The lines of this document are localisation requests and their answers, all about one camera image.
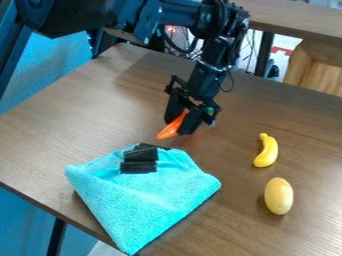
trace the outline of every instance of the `yellow banana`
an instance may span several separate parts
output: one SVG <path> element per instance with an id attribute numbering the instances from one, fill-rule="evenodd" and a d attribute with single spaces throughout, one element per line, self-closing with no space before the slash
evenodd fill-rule
<path id="1" fill-rule="evenodd" d="M 270 166 L 277 160 L 278 157 L 278 143 L 275 138 L 268 136 L 266 133 L 259 135 L 262 140 L 264 149 L 254 159 L 254 166 L 256 167 L 267 167 Z"/>

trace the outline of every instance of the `microfiber cloth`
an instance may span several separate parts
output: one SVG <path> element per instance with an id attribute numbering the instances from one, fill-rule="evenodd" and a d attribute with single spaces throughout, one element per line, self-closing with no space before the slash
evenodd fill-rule
<path id="1" fill-rule="evenodd" d="M 123 174 L 125 152 L 66 167 L 66 177 L 118 248 L 133 255 L 191 213 L 221 183 L 184 151 L 157 148 L 156 170 Z"/>

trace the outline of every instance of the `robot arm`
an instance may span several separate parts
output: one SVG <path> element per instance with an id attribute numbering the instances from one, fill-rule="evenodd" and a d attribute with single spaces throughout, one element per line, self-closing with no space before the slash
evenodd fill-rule
<path id="1" fill-rule="evenodd" d="M 192 134 L 202 121 L 215 123 L 221 108 L 213 99 L 239 58 L 248 21 L 249 14 L 227 0 L 4 0 L 0 98 L 32 31 L 57 38 L 104 27 L 108 33 L 148 45 L 158 25 L 184 26 L 205 44 L 187 82 L 172 76 L 165 90 L 170 99 L 164 119 L 170 123 L 188 109 L 178 133 Z"/>

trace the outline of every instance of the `yellow lemon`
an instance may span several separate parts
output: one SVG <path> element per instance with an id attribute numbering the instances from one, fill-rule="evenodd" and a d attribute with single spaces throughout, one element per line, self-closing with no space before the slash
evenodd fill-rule
<path id="1" fill-rule="evenodd" d="M 264 197 L 265 203 L 271 212 L 283 215 L 292 207 L 293 189 L 286 180 L 274 178 L 267 183 Z"/>

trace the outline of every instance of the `table surface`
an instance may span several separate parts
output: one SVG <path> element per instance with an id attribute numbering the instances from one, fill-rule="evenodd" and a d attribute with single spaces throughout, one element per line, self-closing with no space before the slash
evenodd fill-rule
<path id="1" fill-rule="evenodd" d="M 341 255 L 342 99 L 248 75 L 220 93 L 214 128 L 157 142 L 171 74 L 193 63 L 118 45 L 0 117 L 0 183 L 13 193 L 111 244 L 64 177 L 132 143 L 186 150 L 222 189 L 156 239 L 142 255 Z M 277 162 L 252 167 L 258 134 L 280 147 Z M 270 213 L 263 189 L 273 177 L 293 186 L 293 209 Z"/>
<path id="2" fill-rule="evenodd" d="M 289 0 L 234 0 L 251 14 L 251 27 L 341 45 L 342 10 Z"/>

